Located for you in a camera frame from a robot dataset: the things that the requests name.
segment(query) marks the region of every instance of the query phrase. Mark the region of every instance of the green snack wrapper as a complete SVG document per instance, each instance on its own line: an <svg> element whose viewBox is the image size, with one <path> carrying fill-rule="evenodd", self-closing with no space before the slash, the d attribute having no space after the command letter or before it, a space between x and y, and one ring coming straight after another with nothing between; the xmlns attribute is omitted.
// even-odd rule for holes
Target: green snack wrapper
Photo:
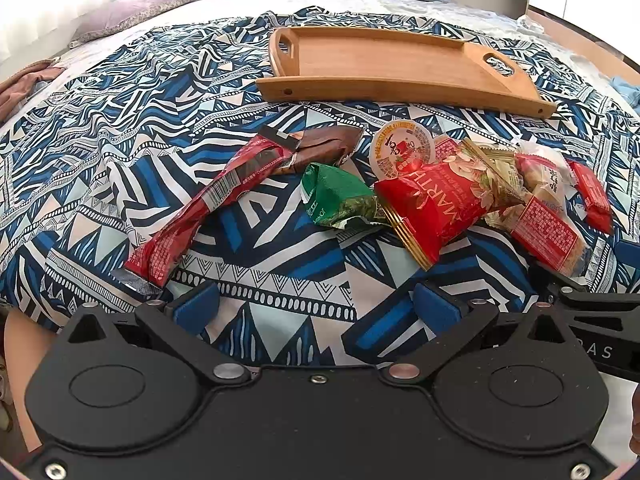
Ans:
<svg viewBox="0 0 640 480"><path fill-rule="evenodd" d="M346 229L388 225L377 197L367 185L340 168L313 162L302 176L302 202L317 225Z"/></svg>

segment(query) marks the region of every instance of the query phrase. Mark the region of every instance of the black mechanical arm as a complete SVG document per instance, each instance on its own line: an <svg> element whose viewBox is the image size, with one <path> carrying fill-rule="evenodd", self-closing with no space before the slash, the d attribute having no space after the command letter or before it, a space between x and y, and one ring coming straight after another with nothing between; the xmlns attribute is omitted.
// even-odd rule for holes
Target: black mechanical arm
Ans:
<svg viewBox="0 0 640 480"><path fill-rule="evenodd" d="M590 445L608 405L597 368L640 378L640 295L589 294L543 266L530 278L545 301L526 314L451 298L462 320L382 370L252 374L156 304L82 307L27 389L44 445L20 469L31 480L601 480L613 466Z"/></svg>

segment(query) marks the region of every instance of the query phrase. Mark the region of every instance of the red nut package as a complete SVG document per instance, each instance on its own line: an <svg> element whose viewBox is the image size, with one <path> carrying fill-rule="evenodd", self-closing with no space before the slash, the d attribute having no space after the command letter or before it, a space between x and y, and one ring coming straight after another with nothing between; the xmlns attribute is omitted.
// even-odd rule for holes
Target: red nut package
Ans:
<svg viewBox="0 0 640 480"><path fill-rule="evenodd" d="M602 184L595 173L579 162L569 161L578 184L576 187L584 200L587 224L608 235L613 232L611 206Z"/></svg>
<svg viewBox="0 0 640 480"><path fill-rule="evenodd" d="M396 233L427 270L441 248L486 213L523 201L469 139L442 162L374 185Z"/></svg>
<svg viewBox="0 0 640 480"><path fill-rule="evenodd" d="M169 281L196 231L209 213L238 200L260 184L296 151L299 140L264 126L151 240L136 247L116 279L144 296L158 294Z"/></svg>

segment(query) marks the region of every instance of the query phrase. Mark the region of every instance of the barcode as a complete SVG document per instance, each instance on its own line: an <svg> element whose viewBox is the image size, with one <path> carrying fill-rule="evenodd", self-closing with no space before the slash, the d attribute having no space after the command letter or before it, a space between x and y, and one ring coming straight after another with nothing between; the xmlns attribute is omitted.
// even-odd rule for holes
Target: barcode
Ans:
<svg viewBox="0 0 640 480"><path fill-rule="evenodd" d="M220 207L235 187L240 186L240 179L236 170L231 170L224 177L215 181L210 185L203 195L202 199L209 208L209 211L214 211Z"/></svg>

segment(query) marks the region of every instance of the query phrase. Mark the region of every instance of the wooden tray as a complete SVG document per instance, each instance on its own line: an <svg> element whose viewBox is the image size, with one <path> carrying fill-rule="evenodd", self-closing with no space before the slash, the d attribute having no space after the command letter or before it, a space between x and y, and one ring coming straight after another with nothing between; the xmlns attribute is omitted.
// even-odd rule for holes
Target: wooden tray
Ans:
<svg viewBox="0 0 640 480"><path fill-rule="evenodd" d="M398 30L278 28L270 39L274 77L258 79L266 101L442 104L549 118L515 62L475 43Z"/></svg>

